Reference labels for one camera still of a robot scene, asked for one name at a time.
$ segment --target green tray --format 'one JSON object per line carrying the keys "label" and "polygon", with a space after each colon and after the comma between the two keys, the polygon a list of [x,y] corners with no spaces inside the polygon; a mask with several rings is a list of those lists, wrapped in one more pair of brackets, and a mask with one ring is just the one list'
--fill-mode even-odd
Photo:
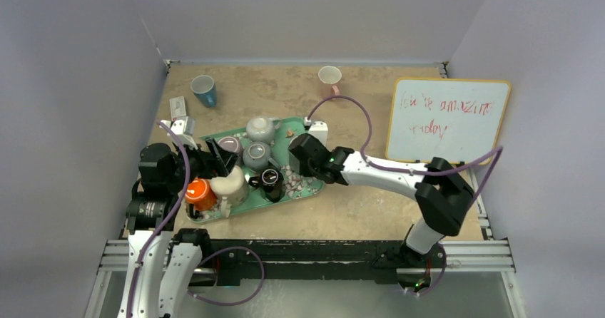
{"label": "green tray", "polygon": [[[288,138],[286,135],[288,133],[288,129],[294,133],[294,135]],[[318,180],[314,177],[303,177],[296,173],[294,173],[288,165],[289,160],[289,152],[288,152],[288,144],[290,141],[299,136],[300,134],[305,132],[304,121],[300,117],[290,117],[282,119],[282,125],[275,132],[275,141],[271,143],[271,150],[273,152],[273,158],[282,166],[281,173],[284,175],[284,196],[279,202],[270,202],[266,200],[263,196],[262,190],[257,190],[255,188],[250,188],[250,195],[245,202],[241,205],[231,207],[231,215],[237,215],[246,211],[260,209],[262,207],[269,207],[271,205],[277,205],[283,202],[290,202],[294,199],[306,198],[312,195],[318,194],[324,186],[324,182]],[[239,128],[234,130],[223,131],[222,133],[216,133],[212,135],[203,136],[204,138],[214,138],[215,140],[219,140],[224,138],[225,136],[235,136],[240,139],[242,143],[242,147],[244,150],[252,143],[247,137],[245,132],[245,128]],[[244,176],[246,181],[254,175],[257,175],[250,168],[245,165],[242,166],[242,170],[244,171]],[[211,220],[217,220],[222,218],[220,210],[218,209],[219,205],[215,205],[212,210],[203,211],[202,218],[194,220],[193,218],[187,216],[193,222],[205,223]]]}

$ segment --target tabletop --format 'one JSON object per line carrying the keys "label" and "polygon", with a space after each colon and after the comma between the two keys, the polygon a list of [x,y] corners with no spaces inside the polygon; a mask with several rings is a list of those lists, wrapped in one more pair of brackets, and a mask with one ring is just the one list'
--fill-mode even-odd
{"label": "tabletop", "polygon": [[[219,66],[173,64],[166,80],[157,119],[170,119],[170,98],[185,96],[187,114],[195,134],[219,133],[245,127],[257,115],[306,116],[321,100],[317,72],[320,66]],[[357,99],[372,119],[372,140],[367,154],[385,157],[391,101],[395,81],[401,77],[439,78],[434,67],[343,66],[341,94]],[[217,106],[205,108],[193,95],[191,81],[206,74],[215,80]],[[313,116],[329,127],[327,147],[341,145],[359,150],[367,137],[362,111],[344,100],[328,101]],[[150,143],[169,143],[158,127]],[[467,181],[466,173],[462,174]],[[189,220],[183,206],[175,232],[182,227],[203,227],[212,238],[265,238],[313,240],[403,240],[421,217],[409,198],[365,186],[326,185],[317,195],[253,210],[204,224]],[[483,240],[477,209],[471,207],[460,234],[449,240]]]}

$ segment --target mug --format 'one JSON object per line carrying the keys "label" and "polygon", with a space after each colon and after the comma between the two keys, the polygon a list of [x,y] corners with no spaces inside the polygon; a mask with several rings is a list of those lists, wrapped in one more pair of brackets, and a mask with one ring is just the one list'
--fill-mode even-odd
{"label": "mug", "polygon": [[265,198],[270,202],[279,202],[284,195],[284,177],[282,173],[272,168],[265,170],[258,177],[251,177],[248,184],[254,188],[262,188]]}
{"label": "mug", "polygon": [[275,139],[275,132],[282,125],[277,117],[256,116],[246,125],[246,134],[253,142],[264,142],[268,145]]}
{"label": "mug", "polygon": [[235,166],[226,177],[211,179],[210,188],[212,188],[212,191],[220,201],[220,213],[224,218],[229,217],[232,207],[239,206],[245,202],[250,192],[244,172],[239,166]]}
{"label": "mug", "polygon": [[196,178],[187,186],[185,201],[193,204],[197,211],[208,211],[216,205],[216,195],[206,179]]}
{"label": "mug", "polygon": [[216,106],[216,84],[212,77],[206,75],[195,77],[191,82],[191,90],[206,108]]}
{"label": "mug", "polygon": [[342,79],[342,72],[336,66],[323,66],[317,76],[320,79],[320,95],[322,98],[340,95],[338,85]]}
{"label": "mug", "polygon": [[242,154],[243,154],[244,148],[242,147],[242,143],[240,142],[240,139],[233,137],[233,136],[225,136],[224,138],[221,138],[218,141],[218,145],[224,150],[228,150],[230,152],[237,154],[238,161],[235,164],[238,166],[242,165]]}
{"label": "mug", "polygon": [[254,173],[261,173],[269,167],[271,147],[264,142],[251,143],[242,155],[244,165]]}

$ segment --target blue cup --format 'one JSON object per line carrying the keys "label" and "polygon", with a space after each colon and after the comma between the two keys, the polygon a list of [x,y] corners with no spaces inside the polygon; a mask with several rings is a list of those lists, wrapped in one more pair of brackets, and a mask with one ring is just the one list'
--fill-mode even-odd
{"label": "blue cup", "polygon": [[191,82],[191,90],[206,108],[216,106],[216,85],[212,77],[206,75],[195,77]]}

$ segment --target wall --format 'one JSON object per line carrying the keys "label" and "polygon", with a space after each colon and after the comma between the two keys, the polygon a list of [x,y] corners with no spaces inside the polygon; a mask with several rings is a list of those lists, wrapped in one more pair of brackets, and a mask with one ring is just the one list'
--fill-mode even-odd
{"label": "wall", "polygon": [[163,63],[131,0],[0,8],[0,316],[82,317]]}
{"label": "wall", "polygon": [[483,0],[136,0],[164,58],[446,61]]}
{"label": "wall", "polygon": [[450,72],[511,81],[484,199],[531,317],[602,317],[605,0],[486,0]]}

